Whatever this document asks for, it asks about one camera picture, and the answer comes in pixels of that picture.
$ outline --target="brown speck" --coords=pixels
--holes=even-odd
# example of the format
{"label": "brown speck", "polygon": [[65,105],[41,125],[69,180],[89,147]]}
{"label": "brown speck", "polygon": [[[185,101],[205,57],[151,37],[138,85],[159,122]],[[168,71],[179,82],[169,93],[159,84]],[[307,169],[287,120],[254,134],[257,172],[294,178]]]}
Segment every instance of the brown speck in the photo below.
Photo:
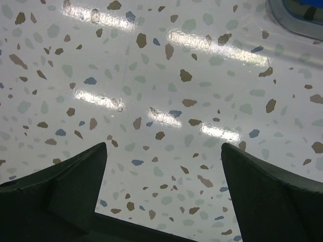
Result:
{"label": "brown speck", "polygon": [[121,212],[121,209],[113,208],[113,209],[111,209],[111,212],[113,214],[117,214],[117,213],[120,213]]}
{"label": "brown speck", "polygon": [[160,6],[160,7],[158,8],[158,12],[161,12],[164,8],[165,8],[165,6]]}
{"label": "brown speck", "polygon": [[53,159],[52,162],[54,164],[58,164],[58,163],[61,163],[61,159],[56,158],[56,159]]}
{"label": "brown speck", "polygon": [[315,94],[309,98],[311,102],[323,104],[323,97],[319,94]]}
{"label": "brown speck", "polygon": [[47,129],[48,124],[46,122],[40,122],[40,123],[37,124],[37,127]]}
{"label": "brown speck", "polygon": [[178,15],[174,14],[174,15],[171,15],[171,22],[174,23],[178,18]]}
{"label": "brown speck", "polygon": [[246,151],[247,144],[245,141],[241,141],[239,144],[239,148],[243,151]]}
{"label": "brown speck", "polygon": [[48,139],[48,140],[45,141],[45,144],[47,144],[47,145],[56,145],[57,142],[54,139]]}
{"label": "brown speck", "polygon": [[315,151],[316,154],[322,154],[323,153],[323,144],[321,142],[314,142],[312,145],[312,149]]}
{"label": "brown speck", "polygon": [[197,178],[207,187],[207,188],[212,188],[213,187],[213,183],[208,180],[208,179],[204,179],[201,175],[198,175]]}
{"label": "brown speck", "polygon": [[133,211],[135,209],[135,204],[132,202],[127,203],[127,208],[129,211]]}
{"label": "brown speck", "polygon": [[41,70],[38,70],[38,71],[37,71],[37,74],[39,75],[39,77],[41,77],[41,78],[43,78],[43,79],[47,80],[46,76],[41,72]]}
{"label": "brown speck", "polygon": [[167,44],[165,46],[165,53],[166,53],[166,59],[170,59],[173,56],[174,47],[172,47],[171,44]]}
{"label": "brown speck", "polygon": [[80,137],[81,139],[83,139],[82,135],[80,132],[78,132],[77,130],[74,131],[74,134],[78,137]]}
{"label": "brown speck", "polygon": [[18,57],[18,56],[16,56],[15,54],[10,54],[9,55],[9,58],[11,59],[11,61],[13,62],[13,63],[15,63],[16,65],[19,65],[19,66],[21,66],[23,69],[25,69],[25,70],[27,70],[28,69],[28,67],[27,67],[27,65]]}
{"label": "brown speck", "polygon": [[224,34],[224,35],[221,35],[219,38],[218,38],[218,44],[220,46],[223,46],[225,45],[229,39],[231,38],[232,34]]}
{"label": "brown speck", "polygon": [[161,185],[160,186],[160,189],[166,189],[166,188],[168,188],[168,185],[167,184],[164,184],[164,185]]}
{"label": "brown speck", "polygon": [[139,48],[145,47],[147,44],[146,35],[142,33],[138,34],[136,42]]}
{"label": "brown speck", "polygon": [[186,167],[181,166],[181,169],[183,170],[183,172],[184,172],[185,174],[190,173]]}
{"label": "brown speck", "polygon": [[200,168],[203,170],[208,170],[208,167],[206,165],[202,165],[202,166],[200,166]]}
{"label": "brown speck", "polygon": [[194,213],[196,213],[199,209],[200,209],[200,208],[198,208],[198,207],[190,208],[189,213],[190,213],[190,214],[194,214]]}
{"label": "brown speck", "polygon": [[212,38],[211,38],[211,36],[208,34],[205,38],[206,38],[207,43],[209,45],[211,45],[212,44]]}
{"label": "brown speck", "polygon": [[309,163],[311,163],[311,162],[312,162],[312,160],[311,160],[311,159],[306,159],[306,160],[304,161],[303,165],[307,165],[307,164],[309,164]]}
{"label": "brown speck", "polygon": [[313,86],[312,86],[312,85],[308,85],[308,84],[306,84],[304,87],[305,87],[306,89],[312,89],[312,88],[313,88]]}
{"label": "brown speck", "polygon": [[269,33],[268,33],[267,31],[263,30],[263,31],[262,31],[262,38],[263,38],[263,39],[267,39],[267,38],[268,38],[268,36],[269,36]]}
{"label": "brown speck", "polygon": [[119,3],[118,1],[113,1],[112,3],[109,4],[109,6],[107,7],[107,9],[109,10],[119,10],[121,8],[121,3]]}
{"label": "brown speck", "polygon": [[22,80],[23,82],[27,82],[28,81],[28,78],[27,77],[19,77],[20,80]]}
{"label": "brown speck", "polygon": [[273,73],[273,68],[272,67],[269,67],[265,72],[260,72],[259,73],[259,77],[267,77],[267,76],[270,76],[272,73]]}
{"label": "brown speck", "polygon": [[69,42],[71,41],[71,37],[67,34],[65,35],[64,42]]}
{"label": "brown speck", "polygon": [[141,126],[141,117],[137,118],[133,123],[132,123],[133,127],[135,128],[135,130],[140,129]]}
{"label": "brown speck", "polygon": [[96,31],[96,36],[97,36],[98,38],[100,38],[100,37],[102,36],[102,32],[103,32],[103,29],[102,29],[102,28],[98,29],[98,30]]}
{"label": "brown speck", "polygon": [[90,130],[94,130],[96,126],[97,126],[96,119],[95,118],[91,118],[91,120],[90,120]]}
{"label": "brown speck", "polygon": [[57,55],[60,55],[61,53],[63,53],[64,51],[63,51],[63,48],[58,48],[56,51],[55,51],[55,54],[57,54]]}
{"label": "brown speck", "polygon": [[163,137],[165,137],[165,134],[163,131],[160,131],[156,134],[155,139],[162,140]]}
{"label": "brown speck", "polygon": [[37,23],[37,20],[36,20],[36,18],[35,18],[35,16],[32,14],[32,13],[30,13],[30,20],[35,24],[35,23]]}
{"label": "brown speck", "polygon": [[226,232],[222,232],[221,234],[222,234],[222,235],[230,235],[230,234],[232,234],[232,230],[231,230],[231,229],[229,229],[228,231],[226,231]]}
{"label": "brown speck", "polygon": [[75,88],[75,86],[76,86],[76,83],[74,83],[74,82],[70,83],[70,88],[71,88],[71,89],[74,89],[74,88]]}
{"label": "brown speck", "polygon": [[69,110],[66,111],[66,113],[69,117],[73,116],[75,114],[75,108],[70,107]]}
{"label": "brown speck", "polygon": [[26,21],[26,17],[25,17],[25,14],[20,12],[18,15],[17,15],[17,18],[16,18],[16,21],[15,21],[15,24],[22,24]]}
{"label": "brown speck", "polygon": [[196,54],[191,54],[192,58],[197,61],[197,55]]}
{"label": "brown speck", "polygon": [[269,100],[269,102],[266,105],[266,113],[272,112],[275,108],[275,105],[276,105],[276,100],[274,99]]}
{"label": "brown speck", "polygon": [[195,104],[197,104],[197,101],[192,100],[192,99],[184,99],[182,101],[182,104],[184,104],[185,107],[191,107],[191,106],[194,106]]}
{"label": "brown speck", "polygon": [[180,77],[183,82],[189,82],[192,80],[192,75],[184,69],[181,69]]}
{"label": "brown speck", "polygon": [[150,217],[150,219],[151,219],[151,220],[153,220],[153,219],[155,218],[155,216],[156,216],[155,211],[150,210],[150,211],[149,211],[149,217]]}
{"label": "brown speck", "polygon": [[197,126],[197,125],[199,125],[200,123],[202,123],[202,121],[201,121],[201,120],[197,120],[197,119],[190,119],[190,120],[188,120],[188,123],[189,123],[190,125],[192,125],[192,126]]}

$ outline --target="terrazzo floor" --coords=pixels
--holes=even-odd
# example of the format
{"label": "terrazzo floor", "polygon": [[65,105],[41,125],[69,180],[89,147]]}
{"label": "terrazzo floor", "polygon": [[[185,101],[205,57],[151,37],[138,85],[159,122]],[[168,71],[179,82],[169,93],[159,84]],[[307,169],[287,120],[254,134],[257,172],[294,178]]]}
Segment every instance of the terrazzo floor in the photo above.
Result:
{"label": "terrazzo floor", "polygon": [[323,182],[323,45],[265,0],[1,8],[0,183],[106,141],[96,212],[232,242],[223,142]]}

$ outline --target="speckled floor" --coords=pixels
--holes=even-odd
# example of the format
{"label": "speckled floor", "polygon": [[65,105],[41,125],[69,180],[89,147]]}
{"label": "speckled floor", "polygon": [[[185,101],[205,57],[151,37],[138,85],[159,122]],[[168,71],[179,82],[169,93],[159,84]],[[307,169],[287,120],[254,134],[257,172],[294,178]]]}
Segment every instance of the speckled floor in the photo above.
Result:
{"label": "speckled floor", "polygon": [[1,6],[0,183],[106,141],[98,213],[241,241],[223,142],[323,182],[322,44],[264,0]]}

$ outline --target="blue speck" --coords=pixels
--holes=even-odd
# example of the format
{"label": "blue speck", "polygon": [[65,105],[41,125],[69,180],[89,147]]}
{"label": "blue speck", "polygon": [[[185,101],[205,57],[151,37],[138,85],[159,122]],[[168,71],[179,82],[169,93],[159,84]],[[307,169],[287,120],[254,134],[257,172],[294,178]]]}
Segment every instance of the blue speck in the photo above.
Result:
{"label": "blue speck", "polygon": [[132,160],[131,163],[133,163],[135,166],[142,165],[142,160]]}
{"label": "blue speck", "polygon": [[160,46],[160,42],[158,41],[158,39],[154,38],[154,39],[152,40],[152,42],[153,42],[155,45]]}
{"label": "blue speck", "polygon": [[136,20],[136,16],[131,11],[126,13],[126,18],[128,19],[129,22],[132,22],[132,23],[134,23]]}
{"label": "blue speck", "polygon": [[224,217],[223,216],[219,216],[219,217],[215,218],[214,220],[220,220],[220,219],[224,219]]}
{"label": "blue speck", "polygon": [[181,111],[177,111],[177,110],[171,110],[171,111],[169,112],[169,114],[170,114],[171,116],[173,116],[174,118],[177,118],[177,117],[179,117],[179,116],[182,114],[182,112],[181,112]]}
{"label": "blue speck", "polygon": [[227,190],[229,190],[229,188],[227,188],[227,187],[221,187],[220,188],[220,192],[222,192],[222,193],[225,192],[225,191],[227,191]]}
{"label": "blue speck", "polygon": [[85,84],[89,84],[89,85],[95,85],[96,84],[96,80],[93,77],[89,77],[88,79],[86,79],[84,81]]}
{"label": "blue speck", "polygon": [[233,238],[233,241],[240,241],[240,240],[242,240],[241,235],[237,235]]}
{"label": "blue speck", "polygon": [[107,203],[105,200],[100,200],[100,204],[103,206],[103,207],[106,207],[107,206]]}
{"label": "blue speck", "polygon": [[256,53],[256,52],[259,52],[259,51],[262,51],[262,50],[263,50],[263,46],[262,46],[262,45],[260,45],[260,46],[256,47],[255,49],[253,49],[253,50],[251,51],[251,53]]}
{"label": "blue speck", "polygon": [[253,130],[249,133],[249,137],[255,138],[259,135],[260,131],[259,130]]}
{"label": "blue speck", "polygon": [[59,130],[56,131],[55,134],[58,135],[58,136],[65,136],[66,132],[64,130],[62,130],[62,129],[59,129]]}

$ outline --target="gray-green speck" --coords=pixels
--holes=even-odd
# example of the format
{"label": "gray-green speck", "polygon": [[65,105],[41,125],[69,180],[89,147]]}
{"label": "gray-green speck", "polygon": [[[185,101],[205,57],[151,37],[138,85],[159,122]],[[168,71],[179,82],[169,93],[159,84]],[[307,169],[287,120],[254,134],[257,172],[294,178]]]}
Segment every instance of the gray-green speck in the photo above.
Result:
{"label": "gray-green speck", "polygon": [[131,88],[128,87],[128,86],[124,86],[122,88],[122,91],[127,95],[127,96],[130,96],[131,95]]}
{"label": "gray-green speck", "polygon": [[28,109],[31,107],[31,103],[27,102],[27,101],[22,101],[20,102],[19,106],[18,106],[18,113],[24,114],[25,112],[28,111]]}
{"label": "gray-green speck", "polygon": [[162,170],[158,166],[154,167],[153,174],[158,177],[162,177],[164,175],[164,173],[162,172]]}
{"label": "gray-green speck", "polygon": [[252,115],[252,107],[249,103],[242,104],[239,110],[245,114]]}
{"label": "gray-green speck", "polygon": [[213,17],[211,14],[207,14],[205,13],[203,15],[203,22],[207,25],[210,26],[211,24],[213,24]]}
{"label": "gray-green speck", "polygon": [[63,65],[62,71],[65,73],[66,76],[71,78],[73,76],[73,68],[70,65]]}
{"label": "gray-green speck", "polygon": [[196,29],[195,19],[186,20],[182,25],[182,31],[186,34],[190,33],[194,29]]}
{"label": "gray-green speck", "polygon": [[224,58],[221,55],[216,54],[215,56],[212,56],[208,62],[211,66],[220,66],[224,62]]}
{"label": "gray-green speck", "polygon": [[42,102],[42,105],[41,105],[41,108],[40,108],[40,112],[41,112],[42,114],[46,114],[46,113],[48,113],[48,104],[47,104],[47,102],[46,102],[46,101],[43,101],[43,102]]}
{"label": "gray-green speck", "polygon": [[264,97],[265,95],[265,90],[262,89],[253,89],[249,92],[249,94],[251,96],[255,96],[255,97]]}
{"label": "gray-green speck", "polygon": [[237,28],[238,25],[239,25],[238,20],[231,19],[229,22],[227,22],[226,28],[227,28],[227,30],[233,30],[233,29]]}
{"label": "gray-green speck", "polygon": [[16,38],[19,38],[22,35],[22,30],[20,28],[16,28],[12,31],[12,35]]}
{"label": "gray-green speck", "polygon": [[13,15],[14,15],[8,5],[2,5],[2,13],[8,19],[12,19]]}

